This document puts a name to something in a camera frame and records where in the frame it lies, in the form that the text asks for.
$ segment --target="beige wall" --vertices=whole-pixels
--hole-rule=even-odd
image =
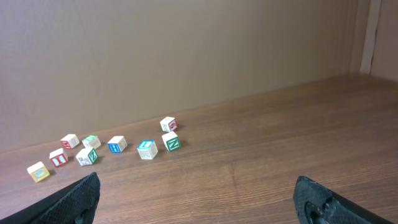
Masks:
[[[0,1],[1,149],[348,73],[357,5]]]
[[[398,81],[398,1],[382,0],[371,75]]]

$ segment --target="letter block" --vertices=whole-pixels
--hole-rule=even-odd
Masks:
[[[154,140],[143,140],[137,148],[141,159],[153,159],[157,154]]]
[[[169,150],[169,151],[173,151],[173,150],[181,148],[180,140],[174,131],[162,135],[162,139],[163,139],[164,145],[166,146],[167,150]]]
[[[60,148],[50,153],[50,160],[55,167],[58,167],[68,162],[68,154],[63,148]]]
[[[122,153],[127,147],[124,136],[115,136],[108,141],[109,150],[113,153]]]
[[[33,180],[36,183],[46,179],[50,175],[47,168],[45,168],[43,162],[38,162],[38,163],[30,166],[27,169],[27,172],[30,174],[30,176],[33,178]]]
[[[98,159],[98,154],[93,147],[88,147],[82,149],[76,155],[77,161],[79,161],[81,166],[87,166],[94,164]]]
[[[161,122],[160,125],[162,130],[165,132],[171,132],[177,130],[177,122],[175,122],[175,118],[172,117],[165,117]]]
[[[76,134],[68,134],[67,136],[61,139],[61,142],[65,149],[73,149],[75,146],[77,146],[80,143]]]
[[[87,138],[85,138],[84,140],[82,140],[83,145],[88,148],[88,147],[93,147],[94,149],[97,149],[98,147],[101,146],[101,142],[98,139],[98,136],[92,134],[90,136],[88,136]]]

